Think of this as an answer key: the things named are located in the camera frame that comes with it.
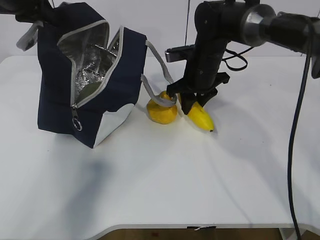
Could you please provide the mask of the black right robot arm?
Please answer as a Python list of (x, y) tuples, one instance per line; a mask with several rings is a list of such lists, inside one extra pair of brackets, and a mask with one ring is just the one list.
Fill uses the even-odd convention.
[(217, 87), (229, 82), (229, 75), (219, 72), (230, 42), (252, 48), (266, 42), (309, 55), (311, 75), (320, 76), (320, 20), (294, 13), (279, 12), (258, 0), (204, 1), (194, 13), (196, 39), (193, 45), (169, 48), (169, 63), (186, 61), (183, 77), (170, 84), (170, 97), (180, 95), (182, 110), (188, 114), (194, 103), (204, 106), (217, 95)]

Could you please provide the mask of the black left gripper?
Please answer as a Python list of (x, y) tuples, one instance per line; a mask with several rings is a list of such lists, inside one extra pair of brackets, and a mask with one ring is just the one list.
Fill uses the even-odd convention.
[(24, 0), (22, 12), (15, 15), (20, 23), (35, 23), (37, 21), (58, 26), (62, 19), (52, 0)]

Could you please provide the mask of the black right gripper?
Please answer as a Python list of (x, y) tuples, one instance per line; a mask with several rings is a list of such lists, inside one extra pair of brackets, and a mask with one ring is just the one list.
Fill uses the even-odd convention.
[(211, 88), (229, 42), (221, 32), (221, 17), (226, 6), (224, 1), (204, 1), (195, 10), (197, 35), (194, 50), (187, 59), (183, 77), (166, 89), (171, 97), (180, 93), (181, 109), (185, 115), (189, 114), (196, 101), (204, 107), (218, 94), (216, 88)]

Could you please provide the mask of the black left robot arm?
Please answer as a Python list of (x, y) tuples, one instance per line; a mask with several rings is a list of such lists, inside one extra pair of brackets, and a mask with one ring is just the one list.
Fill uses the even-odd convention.
[(67, 20), (48, 0), (0, 0), (0, 14), (14, 15), (20, 23), (43, 22), (60, 26)]

